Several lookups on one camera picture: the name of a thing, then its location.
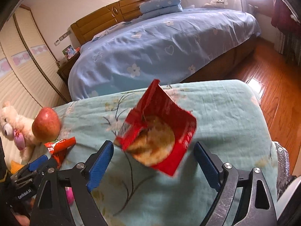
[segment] apple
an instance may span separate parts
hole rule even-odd
[[[32,124],[34,136],[42,143],[55,141],[61,131],[58,114],[49,107],[43,107]]]

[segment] framed photo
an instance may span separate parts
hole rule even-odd
[[[77,52],[73,49],[71,45],[66,47],[63,50],[63,54],[65,55],[66,59],[71,59]]]

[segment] orange snack wrapper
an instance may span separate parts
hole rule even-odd
[[[44,144],[50,152],[51,156],[57,161],[58,168],[62,166],[62,163],[67,155],[67,149],[76,144],[75,137],[70,139],[62,139],[57,142],[49,142]]]
[[[173,176],[196,131],[197,120],[180,108],[159,82],[153,80],[129,112],[114,143],[142,164]]]

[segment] blue gripper pad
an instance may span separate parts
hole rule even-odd
[[[196,142],[193,153],[207,179],[208,184],[211,188],[219,192],[221,189],[219,172],[199,142]]]
[[[48,161],[48,157],[46,155],[42,155],[33,162],[31,162],[28,166],[28,170],[33,172],[38,169],[38,167],[43,164],[45,161]]]
[[[105,148],[89,171],[89,181],[87,183],[87,189],[89,192],[98,187],[106,168],[113,157],[113,143],[111,141],[106,141],[103,145],[105,145]]]

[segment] wooden headboard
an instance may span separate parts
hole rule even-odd
[[[144,0],[120,0],[77,20],[71,25],[71,29],[83,45],[113,25],[138,18],[141,15],[139,6],[142,3]]]

